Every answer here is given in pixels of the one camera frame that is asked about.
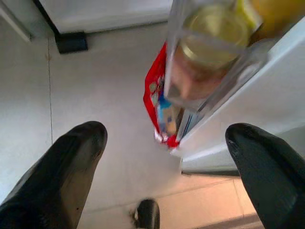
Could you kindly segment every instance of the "white tile floor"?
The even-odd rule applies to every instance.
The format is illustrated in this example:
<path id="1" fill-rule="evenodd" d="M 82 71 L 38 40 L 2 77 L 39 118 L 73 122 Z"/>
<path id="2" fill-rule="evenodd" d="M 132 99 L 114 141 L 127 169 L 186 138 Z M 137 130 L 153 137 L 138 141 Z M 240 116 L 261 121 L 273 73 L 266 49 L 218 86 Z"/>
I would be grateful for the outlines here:
<path id="1" fill-rule="evenodd" d="M 53 39 L 25 43 L 1 20 L 0 30 L 0 201 L 60 135 L 97 120 L 109 137 L 79 228 L 130 228 L 128 211 L 145 197 L 158 199 L 162 229 L 254 211 L 240 184 L 237 195 L 230 178 L 182 176 L 180 160 L 154 142 L 142 94 L 166 25 L 93 34 L 88 52 L 69 55 Z"/>

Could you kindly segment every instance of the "dark object on floor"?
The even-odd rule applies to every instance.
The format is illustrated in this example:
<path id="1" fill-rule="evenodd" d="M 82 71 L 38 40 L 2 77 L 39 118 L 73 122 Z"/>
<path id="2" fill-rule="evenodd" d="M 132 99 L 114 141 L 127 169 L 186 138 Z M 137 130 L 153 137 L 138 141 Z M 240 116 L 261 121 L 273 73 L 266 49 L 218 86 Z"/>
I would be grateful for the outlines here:
<path id="1" fill-rule="evenodd" d="M 99 122 L 61 136 L 0 206 L 0 229 L 76 229 L 106 142 Z"/>
<path id="2" fill-rule="evenodd" d="M 136 227 L 145 229 L 160 228 L 160 211 L 154 199 L 144 199 L 140 202 L 136 213 Z"/>
<path id="3" fill-rule="evenodd" d="M 305 161 L 283 139 L 253 125 L 231 125 L 225 138 L 264 227 L 304 229 Z"/>
<path id="4" fill-rule="evenodd" d="M 53 31 L 55 42 L 60 54 L 88 50 L 86 34 L 84 32 L 60 33 L 44 9 L 40 0 L 33 0 L 33 2 Z"/>

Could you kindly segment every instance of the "person's foot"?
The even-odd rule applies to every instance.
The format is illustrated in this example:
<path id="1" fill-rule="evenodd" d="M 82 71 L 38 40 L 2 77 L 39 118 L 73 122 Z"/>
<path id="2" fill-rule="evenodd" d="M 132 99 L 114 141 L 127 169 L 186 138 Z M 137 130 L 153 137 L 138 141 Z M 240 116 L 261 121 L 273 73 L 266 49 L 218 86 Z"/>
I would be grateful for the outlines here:
<path id="1" fill-rule="evenodd" d="M 134 214 L 136 228 L 159 229 L 160 211 L 154 199 L 144 199 L 140 202 Z"/>

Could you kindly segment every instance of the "tile grout line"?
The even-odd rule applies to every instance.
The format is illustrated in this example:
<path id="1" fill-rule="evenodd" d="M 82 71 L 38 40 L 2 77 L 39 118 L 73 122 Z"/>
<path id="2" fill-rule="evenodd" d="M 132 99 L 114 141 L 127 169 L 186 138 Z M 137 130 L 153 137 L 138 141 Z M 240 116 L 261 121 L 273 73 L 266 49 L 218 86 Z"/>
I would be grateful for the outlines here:
<path id="1" fill-rule="evenodd" d="M 53 123 L 52 123 L 52 101 L 51 101 L 51 74 L 50 74 L 50 39 L 48 38 L 48 74 L 49 74 L 49 100 L 50 100 L 50 121 L 51 121 L 51 144 L 53 144 Z"/>
<path id="2" fill-rule="evenodd" d="M 236 187 L 236 184 L 235 184 L 235 182 L 234 182 L 234 179 L 232 180 L 232 182 L 233 182 L 233 185 L 234 185 L 235 193 L 236 193 L 236 195 L 237 195 L 238 206 L 239 206 L 239 208 L 241 209 L 242 214 L 243 214 L 243 217 L 244 217 L 245 214 L 244 214 L 244 208 L 243 208 L 243 206 L 242 206 L 242 200 L 240 199 L 240 197 L 239 197 L 239 195 L 238 195 L 238 191 L 237 191 L 237 187 Z"/>
<path id="3" fill-rule="evenodd" d="M 182 194 L 182 193 L 185 193 L 185 192 L 196 191 L 196 190 L 199 190 L 199 189 L 202 189 L 202 188 L 206 188 L 206 187 L 212 187 L 212 186 L 216 186 L 216 185 L 230 183 L 230 181 L 233 181 L 233 179 L 228 179 L 228 180 L 224 180 L 224 181 L 220 181 L 220 182 L 204 185 L 202 187 L 195 187 L 195 188 L 187 189 L 187 190 L 181 191 L 181 192 L 173 192 L 173 193 L 169 193 L 167 195 L 155 196 L 155 197 L 152 197 L 152 198 L 153 199 L 165 198 L 165 197 L 174 196 L 174 195 L 177 195 L 177 194 Z M 89 210 L 84 210 L 82 213 L 83 214 L 92 214 L 92 213 L 96 213 L 96 212 L 99 212 L 99 211 L 110 210 L 110 209 L 113 209 L 113 208 L 122 208 L 122 207 L 127 206 L 127 205 L 138 204 L 138 203 L 139 203 L 139 200 L 137 202 L 133 201 L 133 202 L 129 202 L 129 203 L 126 203 L 126 204 L 117 204 L 117 205 L 113 205 L 113 206 L 105 207 L 105 208 L 97 208 L 97 209 L 92 209 L 92 210 L 90 210 L 90 209 Z"/>

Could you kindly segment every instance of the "gold metal lid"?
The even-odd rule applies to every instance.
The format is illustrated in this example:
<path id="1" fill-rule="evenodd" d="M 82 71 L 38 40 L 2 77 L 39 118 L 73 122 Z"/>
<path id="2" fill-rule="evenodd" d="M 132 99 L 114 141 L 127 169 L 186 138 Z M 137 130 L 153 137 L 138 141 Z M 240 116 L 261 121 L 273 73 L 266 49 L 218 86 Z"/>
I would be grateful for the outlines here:
<path id="1" fill-rule="evenodd" d="M 200 7 L 185 20 L 183 27 L 241 47 L 249 43 L 250 32 L 247 24 L 221 4 Z M 192 62 L 212 69 L 221 68 L 238 56 L 236 53 L 209 45 L 193 35 L 184 36 L 180 46 Z"/>

